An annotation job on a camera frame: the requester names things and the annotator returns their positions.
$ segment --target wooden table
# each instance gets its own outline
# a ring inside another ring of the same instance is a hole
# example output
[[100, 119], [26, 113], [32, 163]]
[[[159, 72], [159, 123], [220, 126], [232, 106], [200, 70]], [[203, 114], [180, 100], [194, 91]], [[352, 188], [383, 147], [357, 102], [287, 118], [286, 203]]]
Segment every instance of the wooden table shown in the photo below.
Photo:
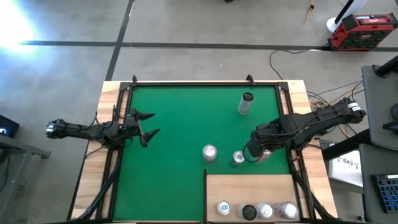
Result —
[[[190, 81], [165, 81], [165, 82], [190, 82]], [[226, 82], [226, 81], [194, 81], [194, 82]], [[279, 82], [270, 80], [256, 81], [260, 82]], [[289, 84], [290, 100], [294, 113], [308, 113], [311, 112], [310, 105], [308, 102], [308, 96], [305, 89], [304, 82], [302, 80], [290, 80], [286, 81]], [[121, 82], [111, 81], [104, 82], [103, 89], [101, 91], [101, 97], [98, 104], [98, 120], [99, 122], [110, 121], [112, 119], [113, 106], [116, 105], [119, 95], [119, 87]], [[281, 93], [282, 106], [284, 113], [287, 114], [287, 100], [284, 93]], [[124, 116], [124, 109], [126, 106], [126, 94], [122, 100], [121, 116]], [[312, 144], [318, 145], [317, 140], [313, 140]], [[99, 148], [100, 144], [94, 141], [88, 143], [87, 154], [95, 149]], [[102, 149], [85, 159], [82, 164], [81, 176], [76, 186], [76, 192], [73, 196], [70, 212], [68, 218], [79, 217], [90, 205], [92, 200], [98, 193], [101, 182], [103, 180], [105, 160], [108, 150]], [[113, 152], [111, 167], [113, 167], [116, 160], [117, 151]], [[322, 152], [316, 147], [307, 147], [303, 151], [303, 159], [305, 167], [307, 168], [308, 180], [310, 182], [311, 191], [315, 194], [320, 203], [326, 208], [326, 210], [337, 217], [336, 207], [333, 200], [332, 192], [330, 189], [328, 175], [326, 173], [325, 164], [322, 158]], [[102, 217], [108, 217], [109, 208], [109, 196], [111, 189], [107, 192], [104, 199], [104, 207], [102, 209]], [[306, 205], [306, 199], [303, 196], [303, 192], [300, 190], [300, 200], [302, 205]], [[308, 216], [307, 209], [303, 209], [303, 215]]]

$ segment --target green table surface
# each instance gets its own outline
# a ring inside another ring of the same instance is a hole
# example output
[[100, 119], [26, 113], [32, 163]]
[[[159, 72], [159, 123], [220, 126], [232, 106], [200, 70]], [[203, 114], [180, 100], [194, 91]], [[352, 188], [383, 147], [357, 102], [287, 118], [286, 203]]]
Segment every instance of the green table surface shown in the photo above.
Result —
[[[249, 113], [238, 114], [245, 92], [254, 95]], [[288, 174], [285, 151], [262, 164], [230, 166], [259, 124], [279, 117], [274, 86], [139, 86], [131, 108], [155, 116], [144, 131], [160, 128], [147, 148], [138, 138], [124, 149], [114, 220], [203, 220], [203, 170], [208, 174]], [[218, 153], [211, 164], [203, 146]]]

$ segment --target red tool case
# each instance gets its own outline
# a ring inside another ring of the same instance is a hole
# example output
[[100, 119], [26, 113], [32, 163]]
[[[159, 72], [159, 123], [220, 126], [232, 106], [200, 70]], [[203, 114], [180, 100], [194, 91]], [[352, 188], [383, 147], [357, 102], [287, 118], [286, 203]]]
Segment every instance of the red tool case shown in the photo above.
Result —
[[370, 50], [398, 27], [393, 15], [350, 15], [328, 39], [332, 50]]

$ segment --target blue keyboard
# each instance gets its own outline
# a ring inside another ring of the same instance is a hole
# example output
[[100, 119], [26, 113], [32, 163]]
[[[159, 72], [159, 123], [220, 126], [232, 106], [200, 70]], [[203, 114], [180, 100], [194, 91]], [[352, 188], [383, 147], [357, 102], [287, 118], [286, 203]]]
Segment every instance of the blue keyboard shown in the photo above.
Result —
[[398, 174], [372, 175], [385, 213], [398, 213]]

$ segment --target black floor line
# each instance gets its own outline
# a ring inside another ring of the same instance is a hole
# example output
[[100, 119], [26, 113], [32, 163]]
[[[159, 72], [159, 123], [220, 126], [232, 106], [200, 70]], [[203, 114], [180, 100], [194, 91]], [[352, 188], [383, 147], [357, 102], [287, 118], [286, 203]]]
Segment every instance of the black floor line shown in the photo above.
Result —
[[114, 47], [116, 42], [27, 40], [19, 44], [36, 46]]
[[254, 44], [191, 44], [191, 43], [122, 43], [122, 47], [170, 49], [241, 49], [241, 50], [330, 50], [327, 46], [254, 45]]
[[[145, 42], [90, 42], [90, 41], [47, 41], [27, 40], [21, 45], [69, 46], [69, 47], [136, 47], [157, 49], [240, 49], [240, 50], [321, 50], [330, 51], [327, 46], [309, 45], [253, 45], [253, 44], [191, 44], [191, 43], [145, 43]], [[398, 47], [377, 47], [370, 52], [398, 52]]]
[[124, 12], [122, 26], [120, 27], [118, 41], [116, 42], [116, 46], [113, 50], [112, 58], [109, 63], [108, 71], [106, 72], [105, 81], [111, 81], [113, 77], [114, 69], [116, 68], [116, 62], [118, 61], [120, 48], [122, 46], [123, 38], [126, 33], [127, 25], [129, 24], [130, 13], [132, 11], [132, 5], [134, 0], [129, 0], [127, 4], [126, 12]]

